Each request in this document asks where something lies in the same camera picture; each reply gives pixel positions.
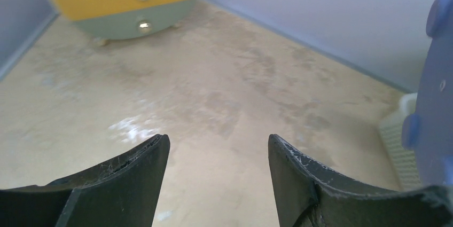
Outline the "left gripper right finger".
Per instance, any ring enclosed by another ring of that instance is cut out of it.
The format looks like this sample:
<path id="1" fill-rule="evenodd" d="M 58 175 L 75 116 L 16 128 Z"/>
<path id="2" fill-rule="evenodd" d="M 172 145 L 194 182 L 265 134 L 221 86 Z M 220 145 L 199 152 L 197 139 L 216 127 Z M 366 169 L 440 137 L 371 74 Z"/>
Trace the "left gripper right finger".
<path id="1" fill-rule="evenodd" d="M 280 226 L 452 226 L 452 188 L 398 192 L 357 181 L 272 134 L 268 159 Z"/>

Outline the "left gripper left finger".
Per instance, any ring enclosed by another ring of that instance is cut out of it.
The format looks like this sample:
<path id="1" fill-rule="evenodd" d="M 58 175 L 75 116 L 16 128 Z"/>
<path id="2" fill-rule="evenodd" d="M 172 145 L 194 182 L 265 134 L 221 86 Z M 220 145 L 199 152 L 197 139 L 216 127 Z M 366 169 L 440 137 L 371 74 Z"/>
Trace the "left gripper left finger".
<path id="1" fill-rule="evenodd" d="M 1 190 L 1 226 L 151 226 L 169 151 L 155 135 L 47 185 Z"/>

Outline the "blue plastic bucket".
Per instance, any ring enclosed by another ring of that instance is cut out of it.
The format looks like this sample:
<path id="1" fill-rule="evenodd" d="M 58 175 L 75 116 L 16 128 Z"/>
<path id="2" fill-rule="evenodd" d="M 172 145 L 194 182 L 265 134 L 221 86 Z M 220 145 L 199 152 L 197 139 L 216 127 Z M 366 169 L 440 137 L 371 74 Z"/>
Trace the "blue plastic bucket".
<path id="1" fill-rule="evenodd" d="M 403 123 L 402 146 L 414 151 L 424 185 L 452 185 L 452 0 L 435 0 L 426 34 L 431 45 L 414 113 Z"/>

